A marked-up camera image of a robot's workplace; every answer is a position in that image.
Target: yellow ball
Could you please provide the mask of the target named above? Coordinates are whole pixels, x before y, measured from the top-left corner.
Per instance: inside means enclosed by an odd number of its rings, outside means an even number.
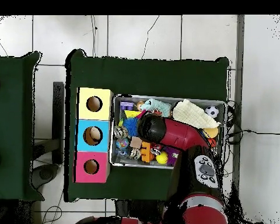
[[[203,133],[207,138],[215,138],[219,133],[219,129],[217,127],[216,128],[206,128],[206,129],[203,129]]]
[[[160,155],[156,156],[156,161],[160,164],[166,164],[168,161],[168,155],[165,151],[162,151]]]

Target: plush toy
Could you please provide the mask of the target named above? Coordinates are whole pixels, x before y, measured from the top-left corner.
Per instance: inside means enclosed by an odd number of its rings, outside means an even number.
[[[164,151],[168,154],[167,165],[174,166],[180,151],[178,149],[174,149],[168,146],[164,147]]]
[[[118,127],[117,125],[114,127],[114,135],[116,138],[121,139],[121,138],[126,138],[128,136],[128,130],[121,126]]]
[[[140,109],[142,111],[151,111],[157,115],[161,115],[162,117],[167,118],[170,117],[171,104],[164,103],[155,99],[149,99],[140,106]]]
[[[219,109],[215,106],[209,106],[205,109],[205,113],[212,118],[216,118],[219,114]]]

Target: green table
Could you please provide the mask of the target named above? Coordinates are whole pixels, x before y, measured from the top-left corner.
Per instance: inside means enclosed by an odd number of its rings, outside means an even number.
[[[105,184],[73,183],[75,108],[78,87],[114,94],[226,101],[229,61],[161,61],[86,57],[73,50],[66,59],[65,200],[120,198],[166,200],[171,170],[111,167]]]
[[[34,66],[40,54],[0,57],[0,199],[43,200],[30,185]]]

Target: towel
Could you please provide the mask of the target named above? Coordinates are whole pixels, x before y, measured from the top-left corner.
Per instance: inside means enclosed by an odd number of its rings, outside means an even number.
[[[180,101],[173,108],[172,117],[174,120],[191,125],[198,129],[216,128],[220,125],[203,109],[196,106],[189,100]]]

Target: pink cube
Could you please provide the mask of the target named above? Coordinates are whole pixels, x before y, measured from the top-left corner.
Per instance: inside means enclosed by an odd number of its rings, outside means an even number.
[[[95,161],[97,169],[93,171],[93,174],[87,172],[86,162]],[[76,179],[73,182],[76,183],[105,183],[107,181],[110,164],[108,161],[107,152],[77,152],[76,166]]]

